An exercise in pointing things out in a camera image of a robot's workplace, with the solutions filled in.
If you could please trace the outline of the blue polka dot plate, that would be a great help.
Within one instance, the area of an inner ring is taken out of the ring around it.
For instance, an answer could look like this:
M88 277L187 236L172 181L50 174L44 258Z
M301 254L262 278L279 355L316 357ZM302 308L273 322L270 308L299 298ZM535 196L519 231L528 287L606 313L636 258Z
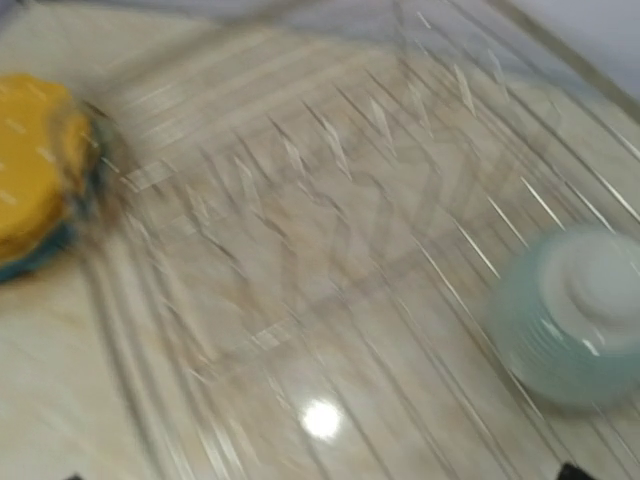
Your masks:
M77 201L83 217L88 215L94 199L104 190L106 184L107 161L111 148L107 140L108 129L102 121L92 120L92 138L97 141L98 159L86 176L88 191ZM68 247L76 238L76 229L68 219L59 220L54 227L26 253L16 259L1 261L1 282L10 281L21 275L39 269L58 252Z

